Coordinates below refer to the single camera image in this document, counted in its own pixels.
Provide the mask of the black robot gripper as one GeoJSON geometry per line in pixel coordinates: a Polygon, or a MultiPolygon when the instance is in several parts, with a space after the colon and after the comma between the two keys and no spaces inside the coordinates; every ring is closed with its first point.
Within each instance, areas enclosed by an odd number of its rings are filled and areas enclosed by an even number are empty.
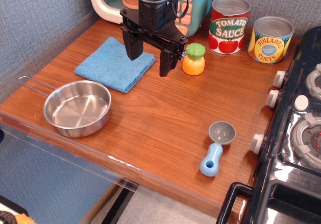
{"type": "Polygon", "coordinates": [[[143,53],[143,43],[161,50],[160,77],[166,77],[185,55],[187,38],[175,25],[179,0],[138,0],[138,10],[123,8],[123,41],[130,60],[143,53]]]}

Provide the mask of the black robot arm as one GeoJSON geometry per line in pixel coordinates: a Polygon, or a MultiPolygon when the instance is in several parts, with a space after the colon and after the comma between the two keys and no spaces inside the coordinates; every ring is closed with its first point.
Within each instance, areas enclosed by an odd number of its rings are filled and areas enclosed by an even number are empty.
{"type": "Polygon", "coordinates": [[[175,21],[187,14],[178,14],[179,0],[138,0],[138,9],[123,8],[121,29],[126,52],[130,60],[143,53],[148,43],[160,50],[159,74],[166,77],[186,54],[187,38],[176,27],[175,21]]]}

